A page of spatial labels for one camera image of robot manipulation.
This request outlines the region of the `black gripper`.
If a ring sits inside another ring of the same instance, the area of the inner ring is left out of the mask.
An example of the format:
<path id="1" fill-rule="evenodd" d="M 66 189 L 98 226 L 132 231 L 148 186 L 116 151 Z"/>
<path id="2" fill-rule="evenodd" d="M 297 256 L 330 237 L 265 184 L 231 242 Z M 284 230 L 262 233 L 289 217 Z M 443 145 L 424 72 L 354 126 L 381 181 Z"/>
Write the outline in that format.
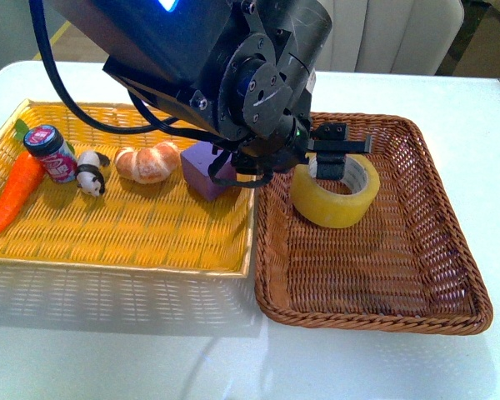
<path id="1" fill-rule="evenodd" d="M 370 134 L 361 141 L 349 138 L 345 122 L 325 122 L 308 130 L 295 117 L 282 117 L 280 125 L 269 139 L 231 142 L 208 167 L 210 179 L 222 187 L 262 187 L 276 173 L 288 173 L 297 165 L 309 163 L 316 156 L 316 179 L 340 181 L 345 175 L 348 154 L 368 154 L 372 151 Z M 250 181 L 219 177 L 222 167 L 230 163 L 238 174 L 251 175 Z"/>

